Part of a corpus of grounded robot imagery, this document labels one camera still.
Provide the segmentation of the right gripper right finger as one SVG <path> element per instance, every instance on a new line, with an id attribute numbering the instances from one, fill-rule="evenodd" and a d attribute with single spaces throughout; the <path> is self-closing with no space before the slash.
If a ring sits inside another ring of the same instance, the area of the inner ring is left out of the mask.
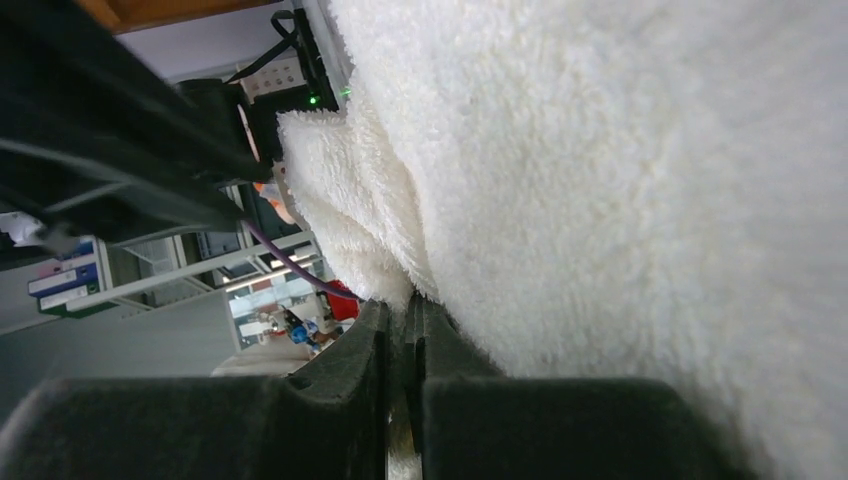
<path id="1" fill-rule="evenodd" d="M 740 479 L 704 424 L 648 379 L 515 379 L 414 296 L 404 387 L 427 479 Z"/>

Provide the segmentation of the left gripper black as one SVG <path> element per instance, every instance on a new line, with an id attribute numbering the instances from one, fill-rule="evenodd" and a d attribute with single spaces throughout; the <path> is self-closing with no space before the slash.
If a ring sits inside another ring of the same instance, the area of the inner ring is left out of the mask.
<path id="1" fill-rule="evenodd" d="M 72 1 L 1 5 L 1 204 L 114 245 L 231 231 L 267 167 Z"/>

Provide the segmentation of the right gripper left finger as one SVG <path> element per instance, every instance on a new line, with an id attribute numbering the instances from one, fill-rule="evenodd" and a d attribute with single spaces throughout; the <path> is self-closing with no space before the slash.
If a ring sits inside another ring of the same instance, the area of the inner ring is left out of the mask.
<path id="1" fill-rule="evenodd" d="M 5 479 L 382 479 L 388 306 L 285 376 L 54 380 L 1 432 Z"/>

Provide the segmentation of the white towel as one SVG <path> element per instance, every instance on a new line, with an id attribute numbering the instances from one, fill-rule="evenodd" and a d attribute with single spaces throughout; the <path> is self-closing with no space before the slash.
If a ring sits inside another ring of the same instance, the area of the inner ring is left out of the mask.
<path id="1" fill-rule="evenodd" d="M 364 299 L 517 377 L 663 381 L 731 461 L 847 475 L 843 1 L 332 1 L 287 183 Z"/>

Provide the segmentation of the wooden rack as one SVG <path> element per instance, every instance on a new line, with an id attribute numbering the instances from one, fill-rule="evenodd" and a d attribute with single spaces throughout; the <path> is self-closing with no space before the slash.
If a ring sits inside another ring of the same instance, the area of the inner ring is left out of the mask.
<path id="1" fill-rule="evenodd" d="M 270 0 L 77 0 L 111 33 L 127 33 L 273 4 Z"/>

